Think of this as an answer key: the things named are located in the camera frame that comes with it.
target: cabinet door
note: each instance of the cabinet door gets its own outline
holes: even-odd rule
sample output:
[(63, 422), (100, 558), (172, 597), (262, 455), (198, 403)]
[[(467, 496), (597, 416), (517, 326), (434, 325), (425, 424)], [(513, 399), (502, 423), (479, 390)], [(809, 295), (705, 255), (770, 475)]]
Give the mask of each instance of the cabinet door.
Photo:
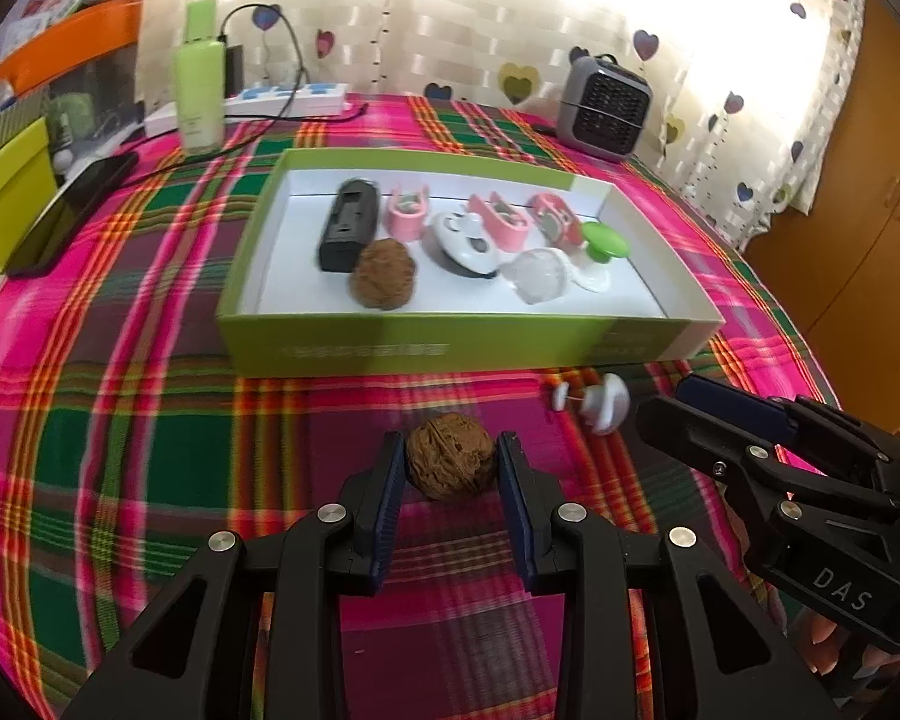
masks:
[(807, 336), (842, 405), (900, 426), (900, 201), (874, 248)]
[(866, 0), (847, 102), (810, 215), (789, 209), (746, 259), (804, 333), (860, 266), (900, 198), (900, 26)]

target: black phone screen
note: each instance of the black phone screen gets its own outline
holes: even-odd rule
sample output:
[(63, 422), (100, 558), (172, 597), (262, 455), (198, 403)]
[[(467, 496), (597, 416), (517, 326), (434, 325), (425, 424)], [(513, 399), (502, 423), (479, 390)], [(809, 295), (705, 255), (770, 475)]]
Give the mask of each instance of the black phone screen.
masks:
[(137, 161), (136, 152), (129, 151), (88, 165), (26, 233), (10, 256), (7, 275), (39, 275), (50, 269), (79, 231), (79, 225), (133, 170)]

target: power strip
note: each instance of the power strip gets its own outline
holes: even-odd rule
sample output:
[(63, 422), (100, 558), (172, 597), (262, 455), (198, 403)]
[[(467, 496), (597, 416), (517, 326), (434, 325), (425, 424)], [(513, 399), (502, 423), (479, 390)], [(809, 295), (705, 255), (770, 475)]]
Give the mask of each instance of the power strip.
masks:
[[(346, 83), (308, 83), (301, 86), (293, 98), (287, 119), (304, 119), (311, 116), (338, 116), (346, 107)], [(223, 102), (225, 116), (278, 116), (292, 86), (271, 86), (245, 89), (237, 97)], [(162, 132), (176, 129), (176, 103), (168, 103), (144, 119), (146, 136), (151, 138)]]

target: white curtain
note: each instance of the white curtain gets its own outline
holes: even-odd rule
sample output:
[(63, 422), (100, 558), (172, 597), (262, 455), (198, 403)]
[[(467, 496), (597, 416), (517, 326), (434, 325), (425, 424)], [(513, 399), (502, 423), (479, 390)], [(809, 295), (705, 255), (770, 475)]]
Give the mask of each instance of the white curtain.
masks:
[[(170, 100), (192, 0), (145, 0), (138, 93)], [(319, 80), (554, 116), (580, 52), (643, 74), (655, 102), (638, 156), (742, 247), (770, 212), (810, 209), (845, 98), (864, 0), (220, 0), (279, 4)], [(295, 57), (266, 11), (231, 20), (247, 85), (288, 82)]]

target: lime green bottle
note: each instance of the lime green bottle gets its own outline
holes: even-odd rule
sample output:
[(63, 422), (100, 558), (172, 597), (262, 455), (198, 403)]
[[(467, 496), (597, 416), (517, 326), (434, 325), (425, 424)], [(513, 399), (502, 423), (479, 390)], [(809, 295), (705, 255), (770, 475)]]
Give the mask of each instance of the lime green bottle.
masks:
[(183, 45), (173, 56), (176, 126), (188, 154), (223, 145), (223, 63), (226, 49), (214, 40), (217, 1), (187, 5)]

